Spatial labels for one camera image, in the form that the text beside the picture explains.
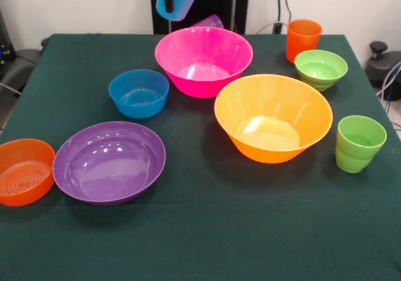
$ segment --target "table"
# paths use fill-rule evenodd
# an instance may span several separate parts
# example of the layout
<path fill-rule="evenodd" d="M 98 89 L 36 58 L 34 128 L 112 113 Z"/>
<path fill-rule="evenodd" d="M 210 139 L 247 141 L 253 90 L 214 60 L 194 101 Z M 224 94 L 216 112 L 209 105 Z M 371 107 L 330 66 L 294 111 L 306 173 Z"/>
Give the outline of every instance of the table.
<path fill-rule="evenodd" d="M 246 36 L 244 75 L 297 77 L 285 36 Z M 162 71 L 160 36 L 56 34 L 0 141 L 32 137 L 57 150 L 77 131 L 133 121 L 108 97 L 121 72 Z M 0 280 L 400 280 L 401 144 L 344 36 L 320 49 L 344 57 L 347 75 L 324 92 L 327 136 L 290 162 L 240 154 L 214 118 L 214 99 L 170 87 L 166 108 L 139 122 L 167 150 L 155 185 L 131 203 L 96 207 L 56 187 L 21 208 L 0 207 Z M 334 164 L 336 126 L 351 114 L 383 124 L 388 140 L 352 175 Z"/>

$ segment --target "black knob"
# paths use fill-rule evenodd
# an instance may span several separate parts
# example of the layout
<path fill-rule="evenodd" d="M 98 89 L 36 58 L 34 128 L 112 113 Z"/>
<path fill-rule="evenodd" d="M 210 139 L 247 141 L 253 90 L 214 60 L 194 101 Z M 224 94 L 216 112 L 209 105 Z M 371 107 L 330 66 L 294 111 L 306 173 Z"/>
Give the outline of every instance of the black knob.
<path fill-rule="evenodd" d="M 375 53 L 375 54 L 381 54 L 382 52 L 387 50 L 387 44 L 381 41 L 374 41 L 370 43 L 370 49 Z"/>

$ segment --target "orange bowl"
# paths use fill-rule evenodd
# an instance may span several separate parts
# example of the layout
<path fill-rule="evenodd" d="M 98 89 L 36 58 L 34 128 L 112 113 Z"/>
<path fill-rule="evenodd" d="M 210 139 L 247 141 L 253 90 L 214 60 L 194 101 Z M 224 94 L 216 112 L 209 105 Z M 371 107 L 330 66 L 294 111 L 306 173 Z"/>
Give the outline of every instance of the orange bowl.
<path fill-rule="evenodd" d="M 214 113 L 238 150 L 262 163 L 293 159 L 330 130 L 327 100 L 297 79 L 275 74 L 239 78 L 216 98 Z"/>
<path fill-rule="evenodd" d="M 47 194 L 55 182 L 51 167 L 55 152 L 36 139 L 0 145 L 0 204 L 23 206 Z"/>

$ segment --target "large orange bowl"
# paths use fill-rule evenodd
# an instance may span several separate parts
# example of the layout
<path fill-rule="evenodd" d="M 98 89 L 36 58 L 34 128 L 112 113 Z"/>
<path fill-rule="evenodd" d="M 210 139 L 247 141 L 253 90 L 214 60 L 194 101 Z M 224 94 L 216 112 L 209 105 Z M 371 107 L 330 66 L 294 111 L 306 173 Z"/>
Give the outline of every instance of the large orange bowl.
<path fill-rule="evenodd" d="M 293 159 L 330 130 L 327 100 L 297 79 L 257 74 L 237 79 L 217 95 L 214 113 L 238 150 L 262 163 Z"/>

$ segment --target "plastic bowl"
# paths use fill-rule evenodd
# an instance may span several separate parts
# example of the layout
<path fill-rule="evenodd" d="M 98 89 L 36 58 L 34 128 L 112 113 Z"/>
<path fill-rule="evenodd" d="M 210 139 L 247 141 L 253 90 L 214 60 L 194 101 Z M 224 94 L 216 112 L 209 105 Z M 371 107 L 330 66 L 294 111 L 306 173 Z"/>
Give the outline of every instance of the plastic bowl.
<path fill-rule="evenodd" d="M 136 123 L 108 122 L 73 135 L 56 154 L 53 174 L 67 195 L 115 205 L 148 189 L 165 163 L 162 140 Z"/>
<path fill-rule="evenodd" d="M 253 50 L 234 32 L 199 26 L 166 35 L 155 57 L 181 92 L 213 98 L 251 64 Z"/>
<path fill-rule="evenodd" d="M 238 150 L 262 163 L 286 162 L 330 130 L 327 100 L 297 79 L 275 74 L 240 78 L 223 88 L 216 118 Z"/>
<path fill-rule="evenodd" d="M 18 139 L 0 145 L 0 203 L 24 206 L 45 194 L 55 182 L 51 166 L 55 152 L 36 139 Z"/>
<path fill-rule="evenodd" d="M 319 91 L 332 87 L 348 71 L 346 61 L 339 55 L 318 49 L 297 55 L 295 67 L 301 80 Z"/>
<path fill-rule="evenodd" d="M 148 118 L 162 111 L 168 92 L 167 78 L 147 69 L 122 73 L 108 87 L 118 110 L 130 118 Z"/>

